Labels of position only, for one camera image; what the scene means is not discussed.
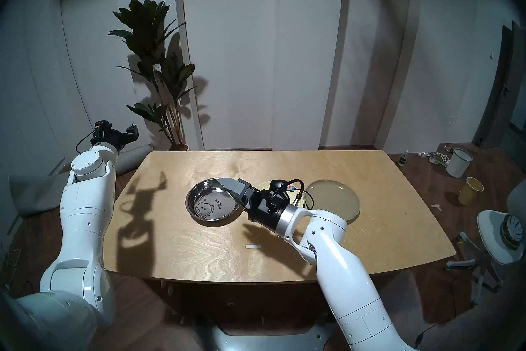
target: chair leg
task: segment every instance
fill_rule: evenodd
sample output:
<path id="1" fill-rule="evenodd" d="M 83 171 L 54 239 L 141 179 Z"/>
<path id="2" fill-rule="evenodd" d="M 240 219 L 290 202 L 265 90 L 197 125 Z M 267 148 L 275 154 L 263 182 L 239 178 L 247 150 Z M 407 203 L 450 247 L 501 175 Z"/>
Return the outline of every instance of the chair leg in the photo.
<path id="1" fill-rule="evenodd" d="M 501 278 L 499 277 L 499 275 L 497 274 L 497 271 L 495 270 L 495 268 L 493 267 L 493 265 L 491 264 L 491 262 L 489 263 L 488 265 L 488 273 L 491 275 L 491 277 L 493 277 L 493 279 L 495 279 L 495 281 L 497 282 L 497 287 L 495 287 L 495 289 L 500 289 L 502 287 L 502 280 Z"/>
<path id="2" fill-rule="evenodd" d="M 482 251 L 479 249 L 479 247 L 475 245 L 464 232 L 459 233 L 459 237 L 460 242 L 465 242 L 466 246 L 468 246 L 473 251 L 476 257 L 479 257 L 479 255 L 482 254 Z"/>
<path id="3" fill-rule="evenodd" d="M 482 283 L 484 282 L 484 275 L 486 274 L 486 266 L 481 265 L 480 266 L 480 276 L 476 282 L 475 287 L 475 296 L 473 300 L 471 301 L 471 307 L 475 307 L 477 304 L 479 304 L 480 301 L 480 294 L 482 292 Z"/>
<path id="4" fill-rule="evenodd" d="M 449 261 L 445 264 L 445 270 L 456 269 L 456 268 L 469 268 L 476 266 L 476 259 L 469 259 L 467 261 Z"/>

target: plant pot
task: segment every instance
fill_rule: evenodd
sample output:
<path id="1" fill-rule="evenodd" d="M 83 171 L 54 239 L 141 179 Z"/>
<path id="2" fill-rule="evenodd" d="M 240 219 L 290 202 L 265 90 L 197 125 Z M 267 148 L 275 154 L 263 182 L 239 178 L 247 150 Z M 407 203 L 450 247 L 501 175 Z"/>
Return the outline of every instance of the plant pot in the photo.
<path id="1" fill-rule="evenodd" d="M 172 146 L 168 149 L 169 152 L 188 152 L 190 151 L 190 147 L 188 147 L 188 144 L 172 144 Z"/>

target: bottle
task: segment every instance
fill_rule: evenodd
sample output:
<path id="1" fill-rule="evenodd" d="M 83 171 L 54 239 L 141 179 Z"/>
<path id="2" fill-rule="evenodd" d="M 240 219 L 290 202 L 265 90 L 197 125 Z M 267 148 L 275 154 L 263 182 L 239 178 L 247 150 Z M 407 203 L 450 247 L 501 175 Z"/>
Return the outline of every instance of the bottle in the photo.
<path id="1" fill-rule="evenodd" d="M 409 152 L 409 150 L 406 150 L 406 152 L 404 153 L 403 156 L 400 157 L 400 159 L 398 160 L 398 165 L 401 167 L 403 166 L 406 161 L 407 161 L 407 153 Z"/>

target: white chair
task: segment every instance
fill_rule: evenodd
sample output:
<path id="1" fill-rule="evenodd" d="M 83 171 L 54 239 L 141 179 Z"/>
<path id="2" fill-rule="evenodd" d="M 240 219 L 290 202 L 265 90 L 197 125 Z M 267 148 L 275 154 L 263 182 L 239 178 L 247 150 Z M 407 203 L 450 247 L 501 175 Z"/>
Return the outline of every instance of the white chair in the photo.
<path id="1" fill-rule="evenodd" d="M 523 180 L 513 191 L 510 192 L 506 200 L 510 214 L 517 217 L 523 225 L 526 225 L 526 179 Z M 497 291 L 502 286 L 502 280 L 491 264 L 491 260 L 495 260 L 500 265 L 510 265 L 518 262 L 524 253 L 524 239 L 520 240 L 520 244 L 514 250 L 506 245 L 501 236 L 501 226 L 507 214 L 503 212 L 485 210 L 479 213 L 476 217 L 476 224 L 479 227 L 480 237 L 485 246 L 485 250 L 480 249 L 475 245 L 464 232 L 461 232 L 457 237 L 457 242 L 466 244 L 475 254 L 474 259 L 469 259 L 460 262 L 447 262 L 445 270 L 451 269 L 477 269 L 479 268 L 479 276 L 476 283 L 476 290 L 471 302 L 471 306 L 479 304 L 480 294 L 484 283 L 484 276 L 488 272 L 497 282 L 494 288 Z M 522 228 L 518 229 L 519 236 L 522 234 Z"/>

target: wooden table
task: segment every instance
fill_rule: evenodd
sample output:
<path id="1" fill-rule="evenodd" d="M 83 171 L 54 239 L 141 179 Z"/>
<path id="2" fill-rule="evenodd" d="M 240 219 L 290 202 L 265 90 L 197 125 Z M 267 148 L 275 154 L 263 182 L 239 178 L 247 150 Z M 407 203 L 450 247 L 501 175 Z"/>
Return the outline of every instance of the wooden table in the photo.
<path id="1" fill-rule="evenodd" d="M 276 178 L 348 185 L 360 198 L 361 213 L 341 244 L 360 257 L 369 274 L 455 254 L 433 214 L 383 151 L 153 152 L 115 202 L 104 239 L 106 269 L 190 282 L 316 279 L 313 266 L 246 213 L 218 227 L 194 221 L 186 194 L 212 177 L 242 178 L 254 186 Z M 260 248 L 247 249 L 251 244 Z"/>

